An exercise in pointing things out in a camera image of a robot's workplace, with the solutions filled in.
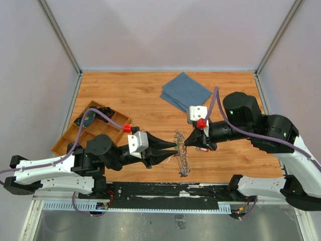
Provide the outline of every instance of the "metal frame edge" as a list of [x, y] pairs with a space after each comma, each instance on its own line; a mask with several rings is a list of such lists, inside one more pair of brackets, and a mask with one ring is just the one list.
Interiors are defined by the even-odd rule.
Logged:
[[64, 122], [64, 125], [63, 125], [63, 128], [62, 128], [60, 136], [62, 136], [62, 134], [68, 128], [68, 125], [69, 125], [69, 122], [70, 122], [70, 119], [71, 119], [71, 115], [72, 115], [72, 111], [73, 111], [75, 103], [76, 103], [76, 99], [77, 99], [77, 95], [78, 95], [78, 92], [79, 92], [79, 88], [80, 88], [80, 84], [81, 84], [81, 81], [82, 81], [82, 77], [83, 77], [83, 74], [78, 74], [78, 76], [77, 76], [76, 84], [74, 86], [74, 90], [73, 90], [72, 96], [71, 96], [69, 104], [68, 104], [68, 110], [67, 110], [67, 114], [66, 114], [66, 117], [65, 117], [65, 122]]
[[296, 218], [304, 241], [317, 241], [318, 236], [310, 212], [295, 209]]
[[81, 74], [82, 71], [81, 71], [73, 53], [71, 52], [70, 47], [69, 47], [63, 33], [61, 32], [59, 25], [53, 15], [52, 11], [50, 10], [50, 7], [49, 7], [47, 1], [46, 0], [37, 0], [37, 2], [39, 4], [40, 8], [42, 9], [43, 13], [45, 14], [50, 26], [52, 27], [52, 30], [54, 31], [56, 37], [58, 38], [58, 41], [60, 42], [62, 48], [64, 49], [71, 64], [75, 68], [76, 72], [78, 74]]
[[266, 100], [265, 96], [265, 91], [264, 91], [264, 87], [261, 85], [261, 79], [260, 79], [260, 75], [257, 73], [254, 73], [254, 79], [255, 79], [255, 83], [256, 83], [256, 87], [259, 91], [259, 96], [261, 98], [261, 102], [263, 105], [263, 110], [266, 114], [271, 114], [271, 107], [268, 103], [268, 101]]
[[287, 13], [283, 23], [281, 24], [280, 28], [278, 29], [274, 39], [272, 40], [272, 43], [268, 47], [268, 49], [267, 49], [267, 51], [266, 51], [266, 53], [265, 53], [262, 61], [260, 62], [260, 64], [259, 64], [259, 66], [258, 66], [258, 68], [257, 68], [255, 73], [260, 74], [262, 72], [265, 64], [267, 63], [267, 61], [269, 60], [270, 56], [274, 52], [277, 44], [279, 43], [280, 39], [282, 38], [282, 36], [285, 33], [286, 29], [288, 28], [289, 24], [293, 20], [293, 17], [295, 16], [295, 14], [299, 10], [299, 8], [302, 6], [304, 1], [305, 0], [295, 0], [293, 5], [291, 6], [289, 12]]
[[24, 226], [18, 239], [19, 241], [34, 240], [43, 205], [43, 201], [32, 200]]
[[254, 73], [255, 69], [211, 69], [211, 68], [102, 68], [83, 69], [83, 72], [249, 72]]

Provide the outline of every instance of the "gray metal floor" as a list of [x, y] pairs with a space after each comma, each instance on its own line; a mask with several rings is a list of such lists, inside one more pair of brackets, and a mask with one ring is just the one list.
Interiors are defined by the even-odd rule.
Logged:
[[182, 229], [172, 213], [111, 212], [91, 218], [74, 211], [43, 211], [43, 217], [45, 225], [39, 222], [34, 241], [303, 240], [290, 206], [257, 205], [243, 221], [226, 214], [186, 214]]

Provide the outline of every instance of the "red wire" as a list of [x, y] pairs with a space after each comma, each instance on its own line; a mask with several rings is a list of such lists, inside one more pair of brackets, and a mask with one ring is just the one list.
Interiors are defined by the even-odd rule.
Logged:
[[250, 203], [250, 198], [247, 197], [247, 204], [246, 204], [245, 206], [241, 207], [241, 208], [244, 209], [244, 208], [248, 207], [248, 206], [249, 206], [249, 203]]
[[111, 204], [111, 202], [114, 200], [114, 193], [111, 190], [107, 190], [107, 192], [110, 194], [110, 201], [109, 201], [109, 205]]

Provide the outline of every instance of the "black joint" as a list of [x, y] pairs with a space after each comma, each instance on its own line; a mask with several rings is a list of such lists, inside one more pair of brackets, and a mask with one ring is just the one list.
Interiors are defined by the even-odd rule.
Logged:
[[[71, 148], [74, 146], [74, 144], [75, 144], [75, 142], [71, 142], [68, 144], [66, 154], [71, 150]], [[81, 145], [77, 144], [75, 150], [77, 150], [77, 149], [83, 149], [83, 147]]]
[[4, 184], [4, 188], [13, 195], [30, 195], [43, 186], [40, 181], [29, 185], [21, 185], [16, 183], [15, 180], [16, 177], [7, 177]]
[[[293, 144], [298, 136], [298, 130], [293, 123], [286, 117], [273, 114], [263, 117], [262, 129], [258, 134], [274, 137]], [[267, 153], [293, 153], [294, 149], [273, 141], [258, 138], [250, 138], [254, 147]]]
[[27, 160], [26, 158], [22, 157], [22, 156], [19, 156], [19, 155], [15, 155], [15, 156], [12, 156], [11, 157], [11, 161], [10, 161], [10, 167], [13, 169], [13, 168], [16, 168], [17, 165], [19, 165], [20, 161], [23, 161], [23, 160]]
[[239, 188], [239, 182], [243, 175], [233, 175], [229, 185], [227, 186], [227, 191], [230, 193], [230, 196], [234, 200], [239, 200], [241, 197], [244, 197], [237, 189]]
[[132, 127], [131, 128], [131, 133], [133, 133], [133, 134], [135, 134], [138, 131], [139, 131], [139, 127]]
[[303, 211], [321, 211], [321, 198], [309, 196], [293, 175], [288, 175], [285, 179], [280, 192], [288, 204]]
[[71, 168], [72, 172], [77, 173], [79, 176], [102, 176], [105, 174], [105, 166], [103, 163], [96, 161], [98, 158], [92, 158], [90, 155], [85, 154], [85, 149], [76, 149], [73, 152], [75, 156], [74, 166]]
[[107, 188], [106, 177], [101, 176], [94, 178], [94, 187], [92, 188], [92, 193], [82, 194], [79, 193], [79, 199], [108, 199], [110, 197], [109, 193], [106, 193]]

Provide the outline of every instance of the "white panel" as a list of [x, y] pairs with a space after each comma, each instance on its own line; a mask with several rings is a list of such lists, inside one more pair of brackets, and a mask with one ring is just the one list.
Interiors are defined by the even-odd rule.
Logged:
[[21, 170], [16, 171], [14, 174], [14, 176], [16, 177], [16, 183], [28, 185], [40, 180], [53, 177], [79, 177], [77, 173], [71, 171], [71, 168], [75, 165], [75, 156], [73, 155], [69, 156], [65, 161], [53, 165], [54, 162], [62, 159], [62, 157], [54, 157], [38, 161], [20, 161], [20, 163], [17, 165], [17, 168], [20, 169], [24, 167], [31, 167], [34, 165], [42, 165], [48, 163], [51, 163], [51, 165], [48, 167], [24, 170], [23, 172], [21, 172]]
[[[76, 73], [37, 1], [1, 1], [0, 29], [2, 170], [12, 155], [33, 160], [52, 155]], [[0, 196], [0, 239], [18, 240], [31, 196], [14, 196], [2, 187]]]
[[[263, 72], [261, 84], [272, 113], [289, 117], [321, 160], [321, 2], [305, 1]], [[321, 214], [313, 212], [321, 239]]]
[[293, 2], [48, 0], [86, 70], [254, 70]]

